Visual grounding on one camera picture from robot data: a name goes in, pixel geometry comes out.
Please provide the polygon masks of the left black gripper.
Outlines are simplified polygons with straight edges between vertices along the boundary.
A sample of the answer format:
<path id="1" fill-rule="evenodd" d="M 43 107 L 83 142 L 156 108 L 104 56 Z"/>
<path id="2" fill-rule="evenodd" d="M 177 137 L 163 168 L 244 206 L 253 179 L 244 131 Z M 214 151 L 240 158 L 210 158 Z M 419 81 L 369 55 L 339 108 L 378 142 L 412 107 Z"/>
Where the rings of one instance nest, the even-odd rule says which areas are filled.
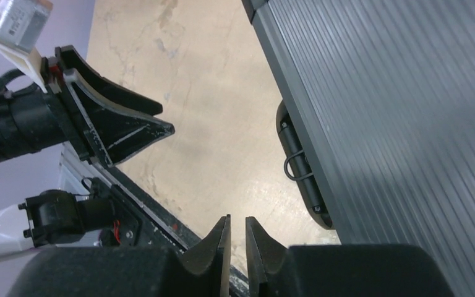
<path id="1" fill-rule="evenodd" d="M 57 47 L 60 69 L 40 84 L 12 92 L 0 76 L 0 163 L 70 142 L 80 161 L 116 166 L 175 133 L 159 119 L 161 103 L 133 92 L 94 70 L 72 45 Z"/>

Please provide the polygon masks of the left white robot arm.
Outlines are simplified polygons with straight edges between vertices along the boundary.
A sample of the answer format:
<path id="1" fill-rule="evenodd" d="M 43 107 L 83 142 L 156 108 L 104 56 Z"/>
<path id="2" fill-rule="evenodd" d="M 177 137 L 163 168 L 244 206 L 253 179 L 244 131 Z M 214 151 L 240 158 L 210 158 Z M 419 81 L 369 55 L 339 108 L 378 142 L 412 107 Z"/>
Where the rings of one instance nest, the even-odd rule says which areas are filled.
<path id="1" fill-rule="evenodd" d="M 95 71 L 73 46 L 41 60 L 41 82 L 8 89 L 25 75 L 0 76 L 0 163 L 68 142 L 78 158 L 112 168 L 174 134 L 163 105 Z M 0 210 L 0 261 L 31 249 L 78 242 L 91 231 L 118 233 L 124 209 L 97 178 L 88 194 L 52 189 Z"/>

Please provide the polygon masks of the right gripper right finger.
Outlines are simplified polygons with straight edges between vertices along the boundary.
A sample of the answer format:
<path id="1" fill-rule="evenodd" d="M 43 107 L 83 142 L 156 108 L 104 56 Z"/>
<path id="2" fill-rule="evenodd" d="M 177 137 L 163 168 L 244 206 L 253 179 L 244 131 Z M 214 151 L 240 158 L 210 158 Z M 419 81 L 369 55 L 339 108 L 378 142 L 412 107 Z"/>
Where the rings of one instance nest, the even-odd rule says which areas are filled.
<path id="1" fill-rule="evenodd" d="M 284 247 L 246 218 L 251 296 L 454 296 L 428 253 L 403 244 Z"/>

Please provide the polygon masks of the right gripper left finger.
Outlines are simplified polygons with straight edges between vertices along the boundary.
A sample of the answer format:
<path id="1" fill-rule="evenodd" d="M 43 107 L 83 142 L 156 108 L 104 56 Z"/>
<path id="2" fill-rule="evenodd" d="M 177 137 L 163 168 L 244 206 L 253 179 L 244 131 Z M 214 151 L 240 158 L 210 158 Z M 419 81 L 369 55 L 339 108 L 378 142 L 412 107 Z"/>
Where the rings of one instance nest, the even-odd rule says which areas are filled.
<path id="1" fill-rule="evenodd" d="M 228 296 L 231 217 L 181 255 L 164 246 L 51 248 L 8 296 Z"/>

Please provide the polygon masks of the black foam-lined carry case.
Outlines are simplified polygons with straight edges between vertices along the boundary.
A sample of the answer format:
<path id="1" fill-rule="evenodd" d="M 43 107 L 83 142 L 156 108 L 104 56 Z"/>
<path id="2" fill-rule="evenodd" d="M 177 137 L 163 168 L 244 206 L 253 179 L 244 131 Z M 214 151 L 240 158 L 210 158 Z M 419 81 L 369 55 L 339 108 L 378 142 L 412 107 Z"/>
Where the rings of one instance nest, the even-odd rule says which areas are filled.
<path id="1" fill-rule="evenodd" d="M 311 217 L 475 296 L 475 1 L 244 1 Z"/>

